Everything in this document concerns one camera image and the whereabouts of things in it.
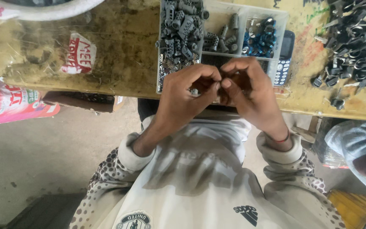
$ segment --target phone keypad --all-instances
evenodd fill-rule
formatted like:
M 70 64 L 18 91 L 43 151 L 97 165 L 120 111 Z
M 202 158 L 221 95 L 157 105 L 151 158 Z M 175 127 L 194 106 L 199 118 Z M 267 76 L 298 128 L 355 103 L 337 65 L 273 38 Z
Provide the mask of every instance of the phone keypad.
M 287 72 L 290 67 L 290 59 L 289 60 L 279 60 L 278 68 L 275 76 L 274 86 L 282 86 L 285 84 L 287 80 Z

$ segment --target cuff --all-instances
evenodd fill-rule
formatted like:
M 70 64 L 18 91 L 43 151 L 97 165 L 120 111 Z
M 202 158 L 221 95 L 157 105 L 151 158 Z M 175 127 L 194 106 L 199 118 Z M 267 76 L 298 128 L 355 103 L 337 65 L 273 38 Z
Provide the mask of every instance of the cuff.
M 153 152 L 147 157 L 137 156 L 131 148 L 133 143 L 140 135 L 138 133 L 131 133 L 121 142 L 118 148 L 118 159 L 125 168 L 132 171 L 142 170 L 153 158 Z
M 257 147 L 265 158 L 280 164 L 290 164 L 297 161 L 302 156 L 300 137 L 290 134 L 290 138 L 292 139 L 293 147 L 287 152 L 280 152 L 267 146 L 265 133 L 261 132 L 257 137 Z

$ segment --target red thread bracelet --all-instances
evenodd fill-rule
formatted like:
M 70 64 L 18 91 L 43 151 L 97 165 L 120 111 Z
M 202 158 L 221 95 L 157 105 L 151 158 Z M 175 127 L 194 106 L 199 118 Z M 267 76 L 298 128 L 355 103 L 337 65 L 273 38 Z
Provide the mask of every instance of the red thread bracelet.
M 265 134 L 267 135 L 267 137 L 268 137 L 270 140 L 272 140 L 272 141 L 274 141 L 274 142 L 276 142 L 276 143 L 283 143 L 283 142 L 285 142 L 286 140 L 288 140 L 288 139 L 289 139 L 290 131 L 289 131 L 289 129 L 287 129 L 287 137 L 286 137 L 284 140 L 282 140 L 282 141 L 277 141 L 277 140 L 273 139 L 271 136 L 269 136 L 269 134 L 267 134 L 267 133 L 265 133 Z

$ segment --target sleeve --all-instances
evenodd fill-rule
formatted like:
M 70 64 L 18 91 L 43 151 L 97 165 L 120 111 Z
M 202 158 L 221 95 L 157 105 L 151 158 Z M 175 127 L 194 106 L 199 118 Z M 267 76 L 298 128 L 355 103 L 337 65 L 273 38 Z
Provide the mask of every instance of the sleeve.
M 314 164 L 302 152 L 301 139 L 291 135 L 293 148 L 279 152 L 269 148 L 265 134 L 257 147 L 268 163 L 263 171 L 272 180 L 264 188 L 265 198 L 309 228 L 345 228 L 334 205 L 324 195 L 324 181 L 315 177 Z
M 133 152 L 130 145 L 138 137 L 138 133 L 129 134 L 119 148 L 114 149 L 98 165 L 90 179 L 87 194 L 71 219 L 70 229 L 97 227 L 100 219 L 102 220 L 103 216 L 122 200 L 143 168 L 153 158 L 153 152 L 147 157 L 138 157 Z

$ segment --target adidas logo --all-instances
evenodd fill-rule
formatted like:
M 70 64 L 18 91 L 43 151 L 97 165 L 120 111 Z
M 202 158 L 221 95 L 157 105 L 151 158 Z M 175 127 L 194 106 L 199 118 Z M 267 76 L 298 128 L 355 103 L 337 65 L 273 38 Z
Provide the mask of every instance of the adidas logo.
M 257 213 L 257 210 L 254 207 L 249 206 L 249 205 L 234 207 L 234 211 L 236 213 L 240 213 L 252 225 L 257 226 L 258 213 Z

